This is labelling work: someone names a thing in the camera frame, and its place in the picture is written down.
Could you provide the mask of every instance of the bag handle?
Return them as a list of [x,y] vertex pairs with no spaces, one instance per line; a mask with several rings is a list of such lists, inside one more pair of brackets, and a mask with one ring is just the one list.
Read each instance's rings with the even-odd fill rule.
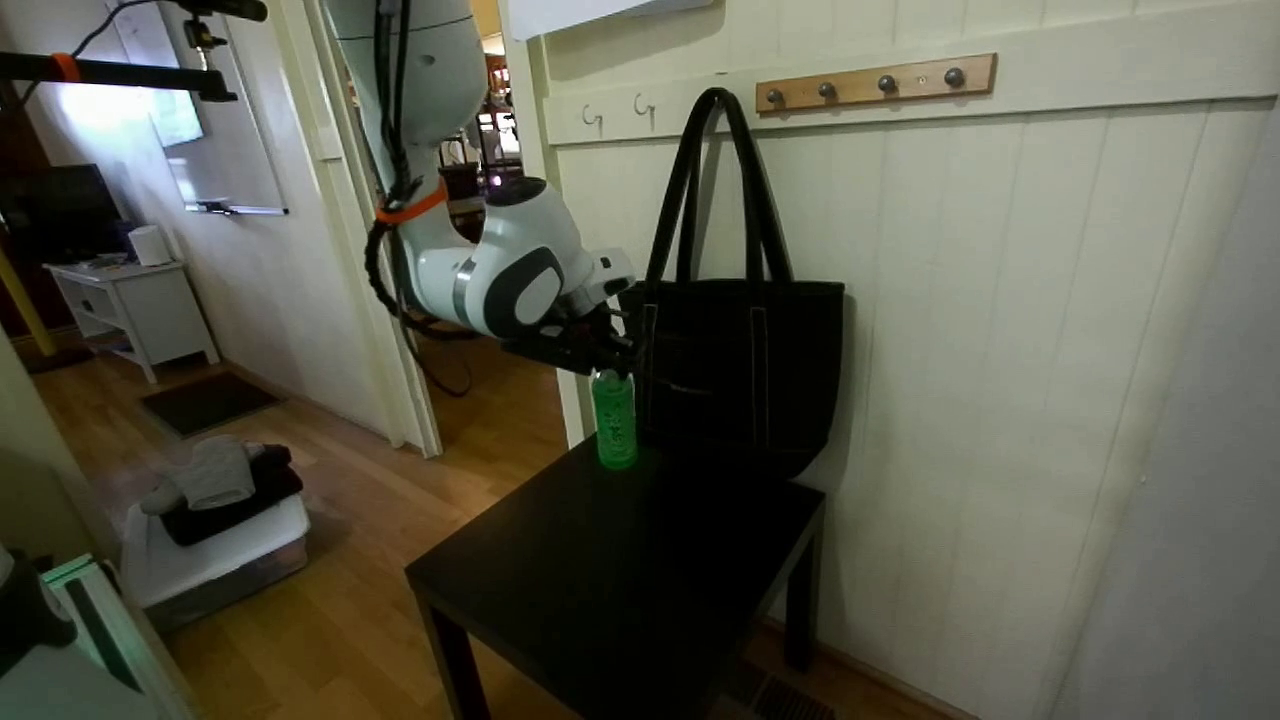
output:
[[728,117],[728,134],[744,174],[749,281],[764,285],[764,266],[766,266],[771,285],[793,285],[793,258],[779,241],[782,233],[775,221],[766,174],[764,174],[755,139],[749,130],[744,106],[728,88],[707,88],[687,110],[644,281],[661,285],[673,256],[673,241],[674,241],[674,217],[678,217],[674,285],[690,281],[697,210],[701,210],[701,147],[717,130],[720,110]]

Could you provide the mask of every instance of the black tote bag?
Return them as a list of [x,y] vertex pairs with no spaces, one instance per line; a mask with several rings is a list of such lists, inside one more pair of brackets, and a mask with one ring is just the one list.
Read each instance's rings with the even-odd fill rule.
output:
[[[744,174],[744,281],[701,281],[701,147],[728,117]],[[843,285],[793,281],[766,174],[730,91],[684,125],[644,281],[628,291],[641,439],[710,480],[793,480],[826,442]]]

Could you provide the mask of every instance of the table leg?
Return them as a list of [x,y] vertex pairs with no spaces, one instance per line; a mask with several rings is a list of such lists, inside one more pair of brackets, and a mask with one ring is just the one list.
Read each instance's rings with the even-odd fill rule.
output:
[[787,666],[808,672],[816,646],[816,536],[787,576]]
[[486,720],[466,633],[437,608],[425,608],[445,694],[454,720]]

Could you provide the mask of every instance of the green bottle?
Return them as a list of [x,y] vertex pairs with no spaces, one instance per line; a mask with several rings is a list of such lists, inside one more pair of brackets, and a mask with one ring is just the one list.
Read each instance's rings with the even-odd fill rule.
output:
[[620,371],[593,376],[597,402],[597,454],[608,472],[628,472],[636,465],[636,395],[632,378]]

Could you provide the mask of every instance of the black table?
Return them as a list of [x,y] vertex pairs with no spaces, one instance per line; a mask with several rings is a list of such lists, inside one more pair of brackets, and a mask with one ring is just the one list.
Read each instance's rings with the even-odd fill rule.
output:
[[816,636],[802,482],[604,472],[578,442],[408,563],[453,714],[486,714],[466,633],[583,714],[704,714],[787,578],[787,664]]

